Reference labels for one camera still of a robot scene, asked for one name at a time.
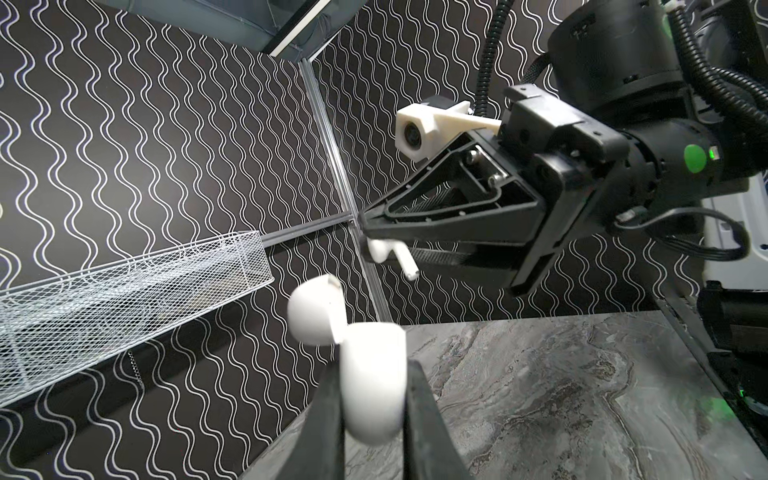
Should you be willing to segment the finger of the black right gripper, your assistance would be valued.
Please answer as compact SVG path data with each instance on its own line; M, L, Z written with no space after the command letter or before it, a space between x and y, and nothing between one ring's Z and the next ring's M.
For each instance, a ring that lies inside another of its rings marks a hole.
M412 248L410 252L422 273L493 288L521 284L522 257L517 247L475 245L462 251Z
M459 135L361 214L374 239L523 246L546 216L546 201L488 135Z

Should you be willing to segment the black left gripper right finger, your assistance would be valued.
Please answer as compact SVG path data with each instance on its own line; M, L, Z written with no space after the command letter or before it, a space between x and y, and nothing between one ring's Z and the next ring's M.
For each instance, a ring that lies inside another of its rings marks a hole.
M409 360L403 423L404 479L473 479L451 440L421 364Z

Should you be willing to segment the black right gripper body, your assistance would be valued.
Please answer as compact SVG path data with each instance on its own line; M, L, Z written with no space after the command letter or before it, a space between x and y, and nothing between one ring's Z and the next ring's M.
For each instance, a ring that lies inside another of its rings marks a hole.
M499 142L519 175L543 199L545 217L511 285L530 292L595 210L611 170L630 153L630 142L533 84L508 87Z

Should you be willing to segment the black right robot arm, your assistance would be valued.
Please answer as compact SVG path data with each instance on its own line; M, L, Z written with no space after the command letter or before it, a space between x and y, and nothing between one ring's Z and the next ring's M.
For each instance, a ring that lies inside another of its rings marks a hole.
M474 98L408 105L417 164L360 217L367 260L522 297L553 315L646 307L639 239L704 263L708 360L767 413L767 64L743 1L592 1L505 89L489 90L513 5L493 11Z

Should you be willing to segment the white round disc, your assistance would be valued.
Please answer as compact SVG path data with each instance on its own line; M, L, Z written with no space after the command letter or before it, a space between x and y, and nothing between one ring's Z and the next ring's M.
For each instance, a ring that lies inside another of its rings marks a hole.
M339 348L340 393L346 430L366 445L381 445L402 430L407 387L407 337L390 322L347 318L344 289L331 274L293 290L287 306L291 335L300 343Z

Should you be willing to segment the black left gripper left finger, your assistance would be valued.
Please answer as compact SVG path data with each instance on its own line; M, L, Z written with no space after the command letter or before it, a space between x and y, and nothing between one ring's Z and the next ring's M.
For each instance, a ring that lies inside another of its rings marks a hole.
M332 361L309 406L304 425L278 479L344 479L345 425L340 365Z

